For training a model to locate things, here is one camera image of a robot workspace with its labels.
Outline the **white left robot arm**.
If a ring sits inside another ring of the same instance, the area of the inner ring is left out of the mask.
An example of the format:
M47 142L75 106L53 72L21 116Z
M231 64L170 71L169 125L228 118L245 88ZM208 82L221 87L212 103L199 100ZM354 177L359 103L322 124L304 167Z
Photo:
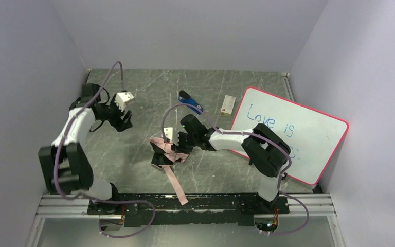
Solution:
M118 189L113 183L95 180L83 146L98 120L107 121L117 132L131 128L132 112L125 108L134 96L122 91L102 103L102 90L93 83L82 87L81 96L69 107L68 120L61 133L49 146L39 149L38 157L49 193L64 194L70 200L86 196L100 201L101 209L111 213L120 200Z

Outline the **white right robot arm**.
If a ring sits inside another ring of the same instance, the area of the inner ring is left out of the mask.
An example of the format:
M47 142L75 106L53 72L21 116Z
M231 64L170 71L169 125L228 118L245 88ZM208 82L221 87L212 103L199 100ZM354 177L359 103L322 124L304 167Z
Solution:
M275 132L263 123L247 130L207 128L189 114L181 120L184 132L178 133L172 145L176 153L189 154L194 147L204 151L232 150L243 152L249 164L260 172L258 199L268 208L274 206L286 164L291 164L291 149Z

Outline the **pink and black folding umbrella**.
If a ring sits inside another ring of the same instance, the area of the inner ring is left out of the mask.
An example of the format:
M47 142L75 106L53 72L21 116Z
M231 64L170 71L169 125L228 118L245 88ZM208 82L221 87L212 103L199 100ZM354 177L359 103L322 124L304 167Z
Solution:
M176 152L172 149L175 144L172 142L165 142L161 137L153 137L150 139L150 144L153 148L154 155L151 164L159 169L162 169L167 175L181 205L188 203L188 199L182 189L177 177L173 172L173 166L176 162L183 163L188 154Z

